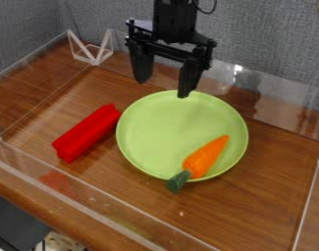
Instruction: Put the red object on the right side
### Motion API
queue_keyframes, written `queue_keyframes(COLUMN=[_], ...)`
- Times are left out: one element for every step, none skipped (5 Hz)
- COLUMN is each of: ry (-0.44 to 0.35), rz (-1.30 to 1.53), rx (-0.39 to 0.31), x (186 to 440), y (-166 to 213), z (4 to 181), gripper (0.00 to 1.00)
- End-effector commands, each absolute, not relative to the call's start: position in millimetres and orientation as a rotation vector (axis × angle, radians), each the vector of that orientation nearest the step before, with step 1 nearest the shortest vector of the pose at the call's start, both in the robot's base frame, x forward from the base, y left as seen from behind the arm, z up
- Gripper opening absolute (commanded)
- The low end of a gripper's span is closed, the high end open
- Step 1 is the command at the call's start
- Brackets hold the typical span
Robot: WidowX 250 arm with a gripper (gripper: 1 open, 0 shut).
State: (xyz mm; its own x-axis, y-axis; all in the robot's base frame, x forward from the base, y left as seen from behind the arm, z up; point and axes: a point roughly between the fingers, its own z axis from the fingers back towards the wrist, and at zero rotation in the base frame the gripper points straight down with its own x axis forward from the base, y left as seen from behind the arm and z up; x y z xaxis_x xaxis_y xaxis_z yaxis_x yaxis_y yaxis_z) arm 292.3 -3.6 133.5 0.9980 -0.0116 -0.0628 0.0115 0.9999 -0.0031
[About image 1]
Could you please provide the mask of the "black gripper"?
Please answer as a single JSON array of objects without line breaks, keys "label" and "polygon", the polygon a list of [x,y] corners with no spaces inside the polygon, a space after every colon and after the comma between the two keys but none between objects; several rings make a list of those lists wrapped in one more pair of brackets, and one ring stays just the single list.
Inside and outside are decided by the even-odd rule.
[{"label": "black gripper", "polygon": [[155,56],[184,62],[180,69],[178,97],[186,98],[196,89],[204,69],[211,67],[216,41],[196,29],[198,14],[211,15],[200,0],[155,0],[151,21],[127,21],[127,46],[131,53],[135,79],[145,83],[153,75]]}]

